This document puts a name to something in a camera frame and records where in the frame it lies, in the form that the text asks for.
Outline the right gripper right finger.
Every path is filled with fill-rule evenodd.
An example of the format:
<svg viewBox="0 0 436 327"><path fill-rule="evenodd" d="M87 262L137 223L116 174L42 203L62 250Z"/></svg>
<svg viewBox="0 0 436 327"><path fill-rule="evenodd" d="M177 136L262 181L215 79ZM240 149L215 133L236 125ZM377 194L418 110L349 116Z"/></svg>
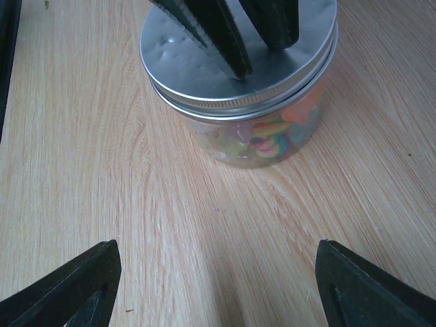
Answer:
<svg viewBox="0 0 436 327"><path fill-rule="evenodd" d="M315 277L329 326L434 326L435 300L335 240L321 240Z"/></svg>

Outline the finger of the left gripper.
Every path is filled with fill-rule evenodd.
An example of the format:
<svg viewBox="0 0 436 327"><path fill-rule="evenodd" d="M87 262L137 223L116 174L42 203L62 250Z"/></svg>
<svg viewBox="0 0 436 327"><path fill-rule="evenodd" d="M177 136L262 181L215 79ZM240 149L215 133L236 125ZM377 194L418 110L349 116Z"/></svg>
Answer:
<svg viewBox="0 0 436 327"><path fill-rule="evenodd" d="M242 35L226 1L153 1L230 78L252 71Z"/></svg>
<svg viewBox="0 0 436 327"><path fill-rule="evenodd" d="M256 31L271 50L284 50L299 40L299 0L240 0L239 2Z"/></svg>

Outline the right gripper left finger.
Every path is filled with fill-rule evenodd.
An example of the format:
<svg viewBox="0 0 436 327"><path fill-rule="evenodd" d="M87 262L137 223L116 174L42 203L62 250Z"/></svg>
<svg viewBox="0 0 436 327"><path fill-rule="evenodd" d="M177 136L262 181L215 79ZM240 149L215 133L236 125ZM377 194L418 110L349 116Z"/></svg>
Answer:
<svg viewBox="0 0 436 327"><path fill-rule="evenodd" d="M117 242L100 242L2 300L1 325L108 326L120 277Z"/></svg>

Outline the silver metal jar lid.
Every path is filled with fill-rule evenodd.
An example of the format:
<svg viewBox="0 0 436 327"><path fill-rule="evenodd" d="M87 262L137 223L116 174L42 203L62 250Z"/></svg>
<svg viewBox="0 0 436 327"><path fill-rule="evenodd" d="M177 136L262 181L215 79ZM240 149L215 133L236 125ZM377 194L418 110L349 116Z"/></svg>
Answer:
<svg viewBox="0 0 436 327"><path fill-rule="evenodd" d="M336 1L299 1L299 39L272 51L238 1L228 1L253 71L228 77L153 5L140 34L140 56L156 93L175 110L207 120L266 114L307 92L328 67L338 38Z"/></svg>

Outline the clear glass jar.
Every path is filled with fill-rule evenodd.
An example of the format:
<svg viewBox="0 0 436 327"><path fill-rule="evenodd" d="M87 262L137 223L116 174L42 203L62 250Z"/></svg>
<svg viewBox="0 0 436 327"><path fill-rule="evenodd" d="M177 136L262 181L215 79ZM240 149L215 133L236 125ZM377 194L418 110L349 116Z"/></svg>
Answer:
<svg viewBox="0 0 436 327"><path fill-rule="evenodd" d="M275 164L302 148L317 129L326 79L276 111L244 121L182 121L213 159L243 168Z"/></svg>

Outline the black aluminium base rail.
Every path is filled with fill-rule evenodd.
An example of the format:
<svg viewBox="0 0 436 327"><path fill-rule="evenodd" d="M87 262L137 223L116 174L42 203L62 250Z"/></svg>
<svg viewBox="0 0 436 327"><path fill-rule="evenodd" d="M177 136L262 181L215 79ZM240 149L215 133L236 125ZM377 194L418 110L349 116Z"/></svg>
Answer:
<svg viewBox="0 0 436 327"><path fill-rule="evenodd" d="M14 62L14 53L16 48L16 38L18 35L18 26L22 0L1 0L1 43L0 43L0 96L1 96L1 122L0 128L3 132L5 120L5 111L7 106L7 97L10 87L10 78Z"/></svg>

